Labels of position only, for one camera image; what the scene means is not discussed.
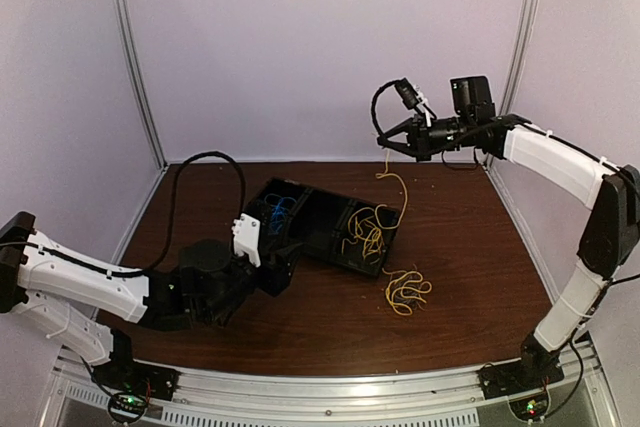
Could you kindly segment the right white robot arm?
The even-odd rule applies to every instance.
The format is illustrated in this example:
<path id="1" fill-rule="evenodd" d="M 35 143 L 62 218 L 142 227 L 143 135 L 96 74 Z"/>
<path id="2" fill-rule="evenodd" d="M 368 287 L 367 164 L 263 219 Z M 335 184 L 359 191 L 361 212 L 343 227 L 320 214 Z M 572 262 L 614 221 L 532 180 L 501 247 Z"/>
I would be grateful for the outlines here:
<path id="1" fill-rule="evenodd" d="M 577 265 L 560 297 L 521 345 L 512 377 L 519 387 L 535 387 L 551 371 L 559 351 L 597 309 L 618 269 L 639 242 L 639 172 L 617 166 L 544 131 L 517 114 L 499 115 L 484 76 L 450 82 L 454 116 L 438 117 L 425 95 L 408 79 L 394 79 L 375 96 L 394 89 L 412 117 L 389 128 L 370 114 L 383 148 L 428 161 L 462 148 L 525 168 L 577 199 L 590 213 L 579 241 Z"/>

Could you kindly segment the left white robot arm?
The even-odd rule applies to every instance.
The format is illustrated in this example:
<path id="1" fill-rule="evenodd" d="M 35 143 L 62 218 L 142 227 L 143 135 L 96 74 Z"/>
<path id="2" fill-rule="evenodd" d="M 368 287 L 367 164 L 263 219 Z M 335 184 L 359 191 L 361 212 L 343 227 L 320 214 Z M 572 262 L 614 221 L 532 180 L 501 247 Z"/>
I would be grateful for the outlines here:
<path id="1" fill-rule="evenodd" d="M 272 297 L 289 287 L 302 246 L 267 235 L 242 214 L 230 243 L 202 240 L 183 248 L 169 272 L 135 269 L 82 255 L 16 214 L 1 228 L 1 310 L 31 319 L 88 365 L 103 368 L 123 391 L 137 389 L 144 371 L 131 339 L 73 307 L 91 305 L 146 329 L 172 332 L 224 326 L 257 290 Z"/>

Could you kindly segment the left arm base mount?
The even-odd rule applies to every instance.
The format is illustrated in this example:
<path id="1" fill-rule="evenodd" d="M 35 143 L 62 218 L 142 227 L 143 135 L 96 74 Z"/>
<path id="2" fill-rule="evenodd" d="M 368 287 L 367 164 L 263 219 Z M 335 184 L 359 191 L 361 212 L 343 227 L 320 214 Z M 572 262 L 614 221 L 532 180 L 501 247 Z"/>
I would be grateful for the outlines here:
<path id="1" fill-rule="evenodd" d="M 129 366 L 90 368 L 91 380 L 107 395 L 107 413 L 117 423 L 141 420 L 152 400 L 171 401 L 179 372 L 167 367 L 134 362 Z"/>

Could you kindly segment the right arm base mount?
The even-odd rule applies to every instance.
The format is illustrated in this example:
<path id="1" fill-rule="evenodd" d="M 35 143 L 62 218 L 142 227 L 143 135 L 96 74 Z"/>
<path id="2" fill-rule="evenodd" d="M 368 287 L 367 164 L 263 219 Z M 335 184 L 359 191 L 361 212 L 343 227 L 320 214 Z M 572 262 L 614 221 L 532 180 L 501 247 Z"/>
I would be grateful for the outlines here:
<path id="1" fill-rule="evenodd" d="M 529 424 L 542 421 L 551 411 L 549 387 L 564 379 L 564 373 L 558 366 L 552 366 L 542 374 L 530 374 L 520 361 L 487 363 L 477 371 L 477 375 L 486 400 L 507 400 L 514 417 Z"/>

